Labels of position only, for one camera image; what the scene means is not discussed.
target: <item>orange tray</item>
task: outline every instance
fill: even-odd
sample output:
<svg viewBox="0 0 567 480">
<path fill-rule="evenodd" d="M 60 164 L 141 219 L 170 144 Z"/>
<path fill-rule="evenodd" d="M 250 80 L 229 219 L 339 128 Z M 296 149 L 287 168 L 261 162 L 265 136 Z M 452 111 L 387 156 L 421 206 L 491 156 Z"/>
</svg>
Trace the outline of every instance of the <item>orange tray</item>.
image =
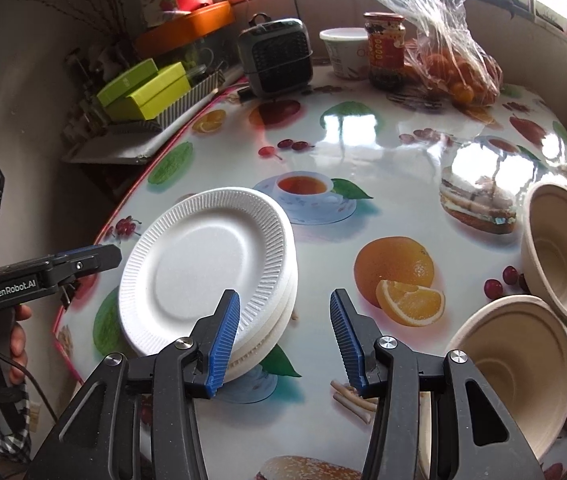
<svg viewBox="0 0 567 480">
<path fill-rule="evenodd" d="M 144 32 L 135 41 L 135 46 L 144 59 L 160 56 L 233 22 L 234 14 L 230 3 L 221 2 Z"/>
</svg>

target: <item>beige pulp bowl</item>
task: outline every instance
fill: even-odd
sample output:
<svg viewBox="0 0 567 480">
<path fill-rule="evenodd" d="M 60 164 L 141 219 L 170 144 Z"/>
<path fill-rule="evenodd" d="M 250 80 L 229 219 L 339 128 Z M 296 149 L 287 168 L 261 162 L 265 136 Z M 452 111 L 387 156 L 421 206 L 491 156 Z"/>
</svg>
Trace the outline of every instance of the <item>beige pulp bowl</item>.
<svg viewBox="0 0 567 480">
<path fill-rule="evenodd" d="M 521 244 L 530 292 L 567 318 L 567 189 L 540 182 L 526 195 Z"/>
<path fill-rule="evenodd" d="M 540 298 L 506 296 L 477 311 L 446 352 L 461 349 L 496 391 L 535 456 L 550 449 L 567 417 L 567 328 Z M 430 396 L 421 396 L 419 465 L 428 476 Z"/>
</svg>

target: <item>jar lid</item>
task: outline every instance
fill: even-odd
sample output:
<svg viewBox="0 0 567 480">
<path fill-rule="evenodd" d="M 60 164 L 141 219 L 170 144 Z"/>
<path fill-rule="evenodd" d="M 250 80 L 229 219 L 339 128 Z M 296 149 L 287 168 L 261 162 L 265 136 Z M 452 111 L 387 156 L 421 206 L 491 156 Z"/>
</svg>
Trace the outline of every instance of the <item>jar lid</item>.
<svg viewBox="0 0 567 480">
<path fill-rule="evenodd" d="M 368 41 L 368 33 L 364 28 L 329 28 L 319 33 L 324 41 Z"/>
<path fill-rule="evenodd" d="M 395 14 L 394 12 L 366 12 L 363 17 L 373 18 L 375 20 L 387 20 L 388 22 L 402 22 L 405 20 L 401 14 Z"/>
</svg>

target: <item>plastic bag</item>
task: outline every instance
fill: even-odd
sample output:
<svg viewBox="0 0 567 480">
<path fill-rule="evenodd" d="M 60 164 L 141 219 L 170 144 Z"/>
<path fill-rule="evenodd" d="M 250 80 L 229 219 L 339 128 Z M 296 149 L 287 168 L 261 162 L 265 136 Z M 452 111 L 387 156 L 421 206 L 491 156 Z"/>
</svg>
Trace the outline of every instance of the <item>plastic bag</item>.
<svg viewBox="0 0 567 480">
<path fill-rule="evenodd" d="M 503 73 L 472 39 L 465 0 L 377 0 L 417 27 L 406 41 L 407 77 L 444 92 L 460 105 L 491 105 L 499 97 Z"/>
</svg>

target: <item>printed burger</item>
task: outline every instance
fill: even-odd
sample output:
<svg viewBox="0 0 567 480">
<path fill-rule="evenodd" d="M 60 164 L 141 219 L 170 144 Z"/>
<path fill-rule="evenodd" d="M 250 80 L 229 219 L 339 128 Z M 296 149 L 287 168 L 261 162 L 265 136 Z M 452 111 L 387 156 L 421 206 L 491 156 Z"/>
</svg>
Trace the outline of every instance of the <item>printed burger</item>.
<svg viewBox="0 0 567 480">
<path fill-rule="evenodd" d="M 361 472 L 304 456 L 276 456 L 254 480 L 359 480 Z"/>
</svg>

